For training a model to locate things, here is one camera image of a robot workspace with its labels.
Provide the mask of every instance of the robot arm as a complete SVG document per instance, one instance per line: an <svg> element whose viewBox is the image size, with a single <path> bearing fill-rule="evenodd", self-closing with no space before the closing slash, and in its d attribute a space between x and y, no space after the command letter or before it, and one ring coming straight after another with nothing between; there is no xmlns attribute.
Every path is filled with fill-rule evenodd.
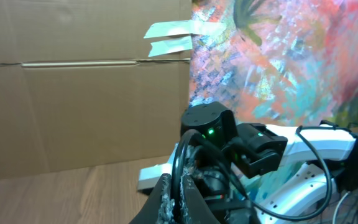
<svg viewBox="0 0 358 224"><path fill-rule="evenodd" d="M310 161L305 163L284 186L260 204L267 210L283 215L299 215L326 196L327 177L320 164L315 162L316 156L311 152L310 146L300 137L299 128L264 124L236 125L232 111L217 102L189 108L182 116L181 123L181 135L188 130L196 130L198 133L199 144L197 141L190 142L190 140L187 143L194 146L189 154L192 155L190 157L193 157L193 161L197 161L195 162L197 165L191 175L182 175L181 199L177 200L176 205L174 203L165 206L164 208L172 208L163 210L166 214L172 214L173 207L176 206L176 208L180 207L180 220L185 223L284 222L255 209L248 200L235 200L228 187L227 174L221 175L221 170L217 170L214 164L211 164L212 151L209 152L205 148L206 145L200 146L200 142L207 142L221 151L226 161L235 164L248 178L275 171L285 164ZM328 179L332 182L333 192L358 188L358 134L337 128L335 124L327 121L322 121L321 127L304 128L302 136L323 159L326 159L326 165L331 173ZM183 149L181 145L177 150L183 153ZM172 167L175 168L172 164L177 161L173 159L173 155L175 151L166 164L142 169L138 189L153 187L162 173L170 173ZM152 195L154 197L150 195L149 200L156 197L156 194L152 193ZM161 199L161 204L166 205L166 201L162 201L164 197L157 195ZM220 195L222 198L210 200L210 196L214 195Z"/></svg>

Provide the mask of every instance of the cardboard box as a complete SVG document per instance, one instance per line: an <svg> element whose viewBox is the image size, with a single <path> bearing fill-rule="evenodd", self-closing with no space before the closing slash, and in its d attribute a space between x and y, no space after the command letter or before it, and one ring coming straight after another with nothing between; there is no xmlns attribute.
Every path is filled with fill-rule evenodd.
<svg viewBox="0 0 358 224"><path fill-rule="evenodd" d="M0 0L0 179L169 155L190 53L147 58L161 39L143 36L190 17L189 0Z"/></svg>

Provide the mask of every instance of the wooden table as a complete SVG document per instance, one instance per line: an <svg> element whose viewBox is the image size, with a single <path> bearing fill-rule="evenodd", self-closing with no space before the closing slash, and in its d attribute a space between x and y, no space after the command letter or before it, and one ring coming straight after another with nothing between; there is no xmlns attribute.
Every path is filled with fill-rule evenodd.
<svg viewBox="0 0 358 224"><path fill-rule="evenodd" d="M0 223L129 223L147 196L136 192L141 168L168 156L0 180Z"/></svg>

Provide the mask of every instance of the abstract painting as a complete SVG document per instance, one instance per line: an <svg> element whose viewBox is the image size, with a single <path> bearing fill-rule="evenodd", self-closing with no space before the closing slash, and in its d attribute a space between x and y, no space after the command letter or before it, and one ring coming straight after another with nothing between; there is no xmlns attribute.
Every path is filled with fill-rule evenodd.
<svg viewBox="0 0 358 224"><path fill-rule="evenodd" d="M239 121L358 121L358 0L198 0L190 105L220 101Z"/></svg>

